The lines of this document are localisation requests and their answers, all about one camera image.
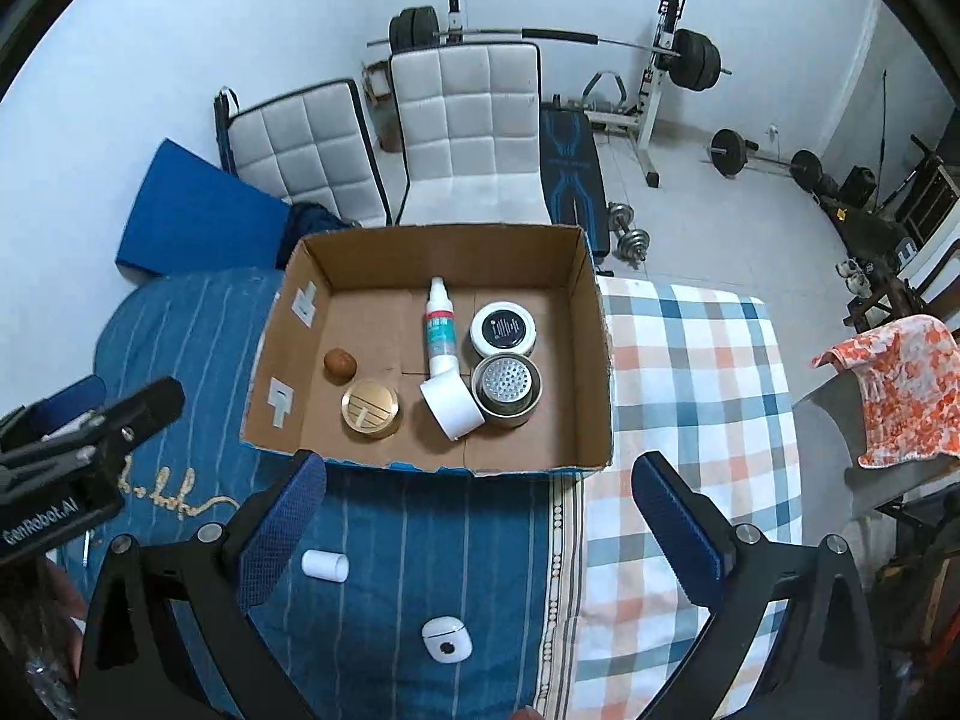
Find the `orange floral cloth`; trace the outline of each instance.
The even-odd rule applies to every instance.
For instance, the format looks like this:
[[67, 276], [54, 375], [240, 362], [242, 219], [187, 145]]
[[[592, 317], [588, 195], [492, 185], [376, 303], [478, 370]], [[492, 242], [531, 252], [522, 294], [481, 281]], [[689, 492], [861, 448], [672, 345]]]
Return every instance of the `orange floral cloth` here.
[[860, 381], [866, 469], [941, 452], [960, 457], [960, 350], [939, 319], [918, 314], [837, 343], [813, 358]]

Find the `dumbbell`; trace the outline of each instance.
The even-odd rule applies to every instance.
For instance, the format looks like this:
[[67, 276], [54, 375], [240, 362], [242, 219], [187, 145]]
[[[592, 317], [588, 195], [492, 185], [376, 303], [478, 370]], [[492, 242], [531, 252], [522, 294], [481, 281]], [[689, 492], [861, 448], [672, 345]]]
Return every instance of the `dumbbell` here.
[[710, 141], [710, 162], [713, 162], [713, 166], [721, 175], [731, 178], [743, 170], [747, 164], [747, 154], [750, 153], [751, 159], [787, 167], [793, 180], [804, 191], [814, 191], [825, 197], [837, 196], [839, 191], [837, 182], [824, 173], [824, 166], [812, 151], [802, 148], [793, 155], [793, 159], [787, 162], [758, 154], [759, 150], [758, 143], [745, 140], [733, 129], [720, 129]]
[[616, 256], [624, 262], [639, 268], [647, 258], [650, 248], [650, 233], [646, 230], [632, 230], [634, 209], [621, 202], [612, 202], [607, 206], [607, 222], [611, 231], [616, 232]]

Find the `barbell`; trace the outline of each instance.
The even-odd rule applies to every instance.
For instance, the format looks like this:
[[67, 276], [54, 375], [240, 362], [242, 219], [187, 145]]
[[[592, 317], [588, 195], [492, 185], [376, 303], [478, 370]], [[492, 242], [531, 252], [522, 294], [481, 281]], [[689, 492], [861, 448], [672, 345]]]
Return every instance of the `barbell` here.
[[801, 148], [789, 162], [757, 153], [760, 145], [746, 140], [733, 129], [719, 129], [710, 141], [709, 155], [713, 166], [728, 178], [733, 178], [747, 164], [747, 154], [751, 159], [770, 162], [772, 165], [786, 167], [800, 189], [814, 191], [820, 196], [835, 197], [839, 191], [837, 182], [824, 173], [824, 166], [812, 151]]
[[722, 74], [731, 76], [731, 71], [721, 66], [720, 50], [713, 42], [699, 32], [689, 29], [678, 29], [673, 36], [673, 46], [665, 49], [660, 46], [645, 46], [642, 43], [633, 43], [626, 40], [602, 38], [593, 32], [573, 32], [566, 29], [552, 28], [478, 28], [441, 30], [437, 13], [430, 5], [416, 8], [405, 8], [400, 15], [390, 19], [390, 36], [367, 42], [368, 47], [389, 45], [392, 52], [420, 49], [438, 45], [440, 38], [450, 35], [491, 35], [515, 36], [523, 40], [560, 40], [568, 43], [584, 43], [596, 46], [606, 43], [613, 46], [625, 46], [630, 49], [643, 50], [655, 55], [669, 57], [666, 62], [666, 71], [677, 86], [702, 92], [712, 88]]
[[639, 268], [647, 258], [650, 248], [650, 233], [646, 230], [632, 230], [634, 209], [621, 202], [612, 202], [607, 206], [608, 227], [616, 232], [616, 256], [624, 262]]

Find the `brown egg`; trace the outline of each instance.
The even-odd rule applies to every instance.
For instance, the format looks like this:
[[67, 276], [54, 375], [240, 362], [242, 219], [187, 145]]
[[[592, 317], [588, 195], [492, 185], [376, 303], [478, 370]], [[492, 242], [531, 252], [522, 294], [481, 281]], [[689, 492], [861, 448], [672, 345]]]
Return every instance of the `brown egg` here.
[[357, 360], [349, 351], [339, 348], [330, 349], [323, 356], [323, 367], [335, 379], [348, 382], [357, 374]]

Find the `cardboard box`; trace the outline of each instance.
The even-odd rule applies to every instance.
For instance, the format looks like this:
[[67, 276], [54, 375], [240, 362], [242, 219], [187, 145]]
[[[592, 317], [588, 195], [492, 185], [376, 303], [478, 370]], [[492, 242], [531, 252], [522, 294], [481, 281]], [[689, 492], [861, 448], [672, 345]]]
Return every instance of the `cardboard box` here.
[[[453, 301], [460, 372], [479, 356], [469, 339], [476, 310], [514, 300], [536, 322], [531, 358], [544, 386], [530, 420], [483, 425], [452, 442], [419, 390], [426, 378], [424, 306], [431, 277]], [[368, 440], [340, 415], [346, 386], [323, 356], [347, 349], [358, 379], [400, 396], [400, 429]], [[261, 449], [364, 466], [478, 473], [603, 469], [611, 461], [611, 367], [606, 324], [579, 228], [453, 224], [355, 229], [302, 240], [260, 339], [241, 437]]]

